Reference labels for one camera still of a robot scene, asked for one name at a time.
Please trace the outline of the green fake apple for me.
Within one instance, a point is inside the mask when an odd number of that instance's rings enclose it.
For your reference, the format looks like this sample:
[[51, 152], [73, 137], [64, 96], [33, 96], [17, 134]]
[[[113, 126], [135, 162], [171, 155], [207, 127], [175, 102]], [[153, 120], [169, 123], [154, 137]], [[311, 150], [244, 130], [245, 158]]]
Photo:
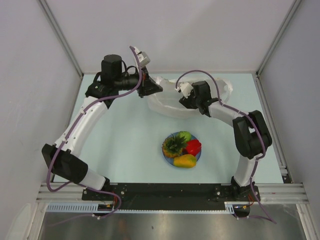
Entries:
[[192, 134], [188, 131], [180, 131], [178, 135], [179, 137], [183, 138], [185, 142], [192, 140]]

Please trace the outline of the white plastic bag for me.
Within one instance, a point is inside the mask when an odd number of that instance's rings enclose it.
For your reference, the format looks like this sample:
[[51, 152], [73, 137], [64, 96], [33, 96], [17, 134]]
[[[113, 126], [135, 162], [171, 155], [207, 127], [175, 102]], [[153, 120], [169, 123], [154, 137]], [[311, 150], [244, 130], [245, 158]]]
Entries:
[[[154, 93], [147, 97], [148, 107], [156, 113], [172, 118], [188, 119], [195, 116], [200, 116], [201, 114], [198, 109], [187, 109], [181, 103], [179, 103], [179, 100], [183, 97], [183, 95], [175, 90], [176, 81], [177, 78], [166, 79], [162, 76], [156, 76], [155, 82], [163, 88], [163, 91]], [[214, 82], [209, 77], [199, 75], [194, 75], [191, 77], [184, 76], [179, 81], [179, 84], [184, 82], [193, 84], [200, 81], [206, 81], [209, 84], [212, 98], [216, 98], [218, 96]], [[217, 83], [222, 101], [225, 103], [228, 102], [233, 92], [232, 83], [223, 78], [215, 78], [215, 81]]]

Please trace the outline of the blue plastic plate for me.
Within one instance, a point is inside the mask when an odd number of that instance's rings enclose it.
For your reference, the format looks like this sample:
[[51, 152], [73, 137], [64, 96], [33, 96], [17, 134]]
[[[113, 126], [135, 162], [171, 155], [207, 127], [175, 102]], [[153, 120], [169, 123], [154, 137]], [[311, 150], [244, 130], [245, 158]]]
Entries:
[[[170, 135], [177, 135], [179, 132], [175, 132], [175, 133], [172, 133], [172, 134], [170, 134]], [[183, 151], [182, 151], [182, 153], [181, 153], [181, 155], [180, 156], [182, 156], [182, 155], [187, 155], [188, 153], [186, 152], [186, 147], [183, 149]], [[202, 154], [202, 145], [201, 145], [201, 151], [195, 156], [196, 157], [196, 159], [197, 159], [197, 162], [199, 161], [199, 159], [200, 159], [200, 157], [201, 157], [201, 154]], [[170, 164], [170, 165], [172, 165], [172, 166], [174, 166], [173, 165], [173, 160], [174, 160], [174, 158], [169, 158], [169, 157], [166, 157], [166, 156], [164, 156], [164, 159]]]

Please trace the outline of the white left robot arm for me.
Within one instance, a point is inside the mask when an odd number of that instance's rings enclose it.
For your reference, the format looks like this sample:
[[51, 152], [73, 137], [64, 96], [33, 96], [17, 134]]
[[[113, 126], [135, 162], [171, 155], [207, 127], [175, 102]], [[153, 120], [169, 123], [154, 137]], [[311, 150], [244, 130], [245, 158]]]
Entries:
[[68, 183], [92, 189], [100, 200], [110, 196], [110, 180], [91, 170], [79, 158], [89, 134], [115, 99], [134, 91], [140, 98], [163, 91], [146, 68], [150, 62], [148, 55], [136, 48], [133, 55], [134, 73], [128, 73], [128, 67], [119, 55], [109, 54], [103, 58], [101, 71], [87, 88], [76, 117], [54, 144], [45, 144], [41, 150], [49, 174], [60, 176]]

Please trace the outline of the orange fake pineapple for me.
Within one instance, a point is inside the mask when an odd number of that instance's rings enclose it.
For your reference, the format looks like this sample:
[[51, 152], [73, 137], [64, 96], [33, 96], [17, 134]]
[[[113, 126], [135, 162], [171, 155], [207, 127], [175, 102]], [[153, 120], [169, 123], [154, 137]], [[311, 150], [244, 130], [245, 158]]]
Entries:
[[184, 136], [180, 134], [173, 135], [171, 134], [167, 137], [162, 143], [162, 152], [167, 158], [179, 157], [183, 149], [187, 146], [187, 141]]

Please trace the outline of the yellow fake fruit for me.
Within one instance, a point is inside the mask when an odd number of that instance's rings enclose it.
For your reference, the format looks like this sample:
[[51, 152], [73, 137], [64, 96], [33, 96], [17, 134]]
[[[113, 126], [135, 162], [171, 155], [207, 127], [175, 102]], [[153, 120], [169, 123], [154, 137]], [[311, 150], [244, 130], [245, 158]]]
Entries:
[[185, 154], [173, 159], [173, 165], [177, 168], [193, 168], [197, 164], [197, 158], [192, 154]]

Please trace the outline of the red fake pepper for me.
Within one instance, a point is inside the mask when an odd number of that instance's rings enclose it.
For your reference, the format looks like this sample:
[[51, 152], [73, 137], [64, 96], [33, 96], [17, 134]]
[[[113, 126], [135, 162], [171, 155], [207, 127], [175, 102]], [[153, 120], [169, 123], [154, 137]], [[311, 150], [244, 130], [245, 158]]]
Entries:
[[186, 143], [186, 152], [190, 155], [196, 156], [202, 149], [202, 144], [197, 139], [192, 139]]

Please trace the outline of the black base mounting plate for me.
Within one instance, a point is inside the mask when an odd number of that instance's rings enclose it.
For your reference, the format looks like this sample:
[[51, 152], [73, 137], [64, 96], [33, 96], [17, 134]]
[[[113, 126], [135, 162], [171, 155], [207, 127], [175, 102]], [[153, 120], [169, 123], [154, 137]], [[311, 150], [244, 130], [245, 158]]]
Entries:
[[254, 186], [238, 188], [222, 183], [112, 183], [125, 209], [213, 210], [225, 202], [244, 202], [260, 197]]

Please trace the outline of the aluminium frame rail front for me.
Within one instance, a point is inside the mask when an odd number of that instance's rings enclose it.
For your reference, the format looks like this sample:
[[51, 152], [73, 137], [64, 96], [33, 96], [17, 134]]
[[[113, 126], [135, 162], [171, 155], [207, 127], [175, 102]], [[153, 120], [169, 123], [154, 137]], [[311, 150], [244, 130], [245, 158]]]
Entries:
[[70, 183], [62, 189], [52, 192], [44, 182], [40, 185], [36, 201], [47, 203], [77, 203], [82, 201], [83, 187]]

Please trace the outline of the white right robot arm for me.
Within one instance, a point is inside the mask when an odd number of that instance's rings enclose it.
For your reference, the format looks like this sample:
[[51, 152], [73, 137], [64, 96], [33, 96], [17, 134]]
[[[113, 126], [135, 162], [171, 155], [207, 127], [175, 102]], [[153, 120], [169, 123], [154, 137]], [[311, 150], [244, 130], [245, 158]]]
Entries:
[[225, 104], [220, 97], [212, 98], [206, 81], [192, 84], [177, 83], [175, 90], [182, 93], [179, 102], [187, 109], [198, 109], [202, 115], [218, 119], [233, 128], [234, 141], [240, 157], [234, 176], [231, 177], [230, 194], [242, 201], [248, 194], [254, 194], [254, 175], [259, 159], [263, 158], [272, 137], [263, 114], [254, 110], [243, 112]]

